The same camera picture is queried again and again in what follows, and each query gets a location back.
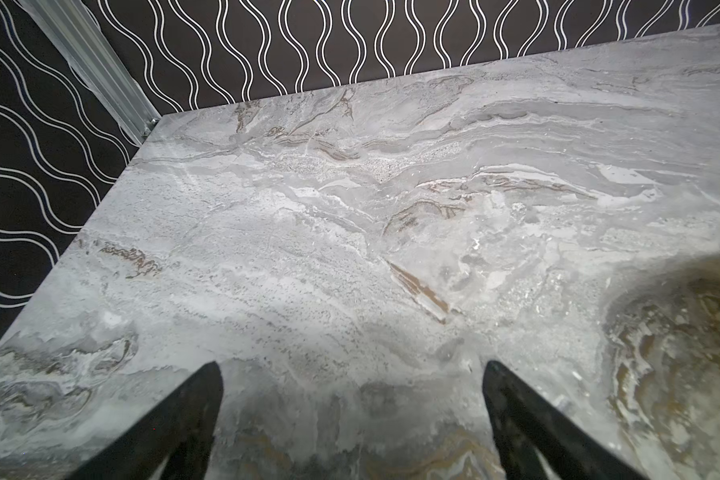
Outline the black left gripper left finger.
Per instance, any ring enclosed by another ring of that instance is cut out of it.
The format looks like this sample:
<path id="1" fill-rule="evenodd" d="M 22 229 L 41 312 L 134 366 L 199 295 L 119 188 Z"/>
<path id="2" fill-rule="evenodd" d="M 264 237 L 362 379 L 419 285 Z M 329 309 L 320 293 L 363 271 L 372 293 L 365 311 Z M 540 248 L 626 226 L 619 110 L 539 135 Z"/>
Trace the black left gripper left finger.
<path id="1" fill-rule="evenodd" d="M 216 362 L 188 377 L 70 479 L 203 479 L 224 393 Z"/>

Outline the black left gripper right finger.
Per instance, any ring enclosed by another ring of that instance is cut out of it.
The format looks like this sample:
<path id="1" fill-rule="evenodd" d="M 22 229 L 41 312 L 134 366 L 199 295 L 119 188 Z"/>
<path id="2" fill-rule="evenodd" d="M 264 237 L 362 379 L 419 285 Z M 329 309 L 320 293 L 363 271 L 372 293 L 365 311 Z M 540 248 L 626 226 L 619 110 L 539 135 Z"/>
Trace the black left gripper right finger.
<path id="1" fill-rule="evenodd" d="M 561 479 L 642 479 L 497 360 L 487 362 L 482 393 L 508 479 L 546 479 L 544 458 Z"/>

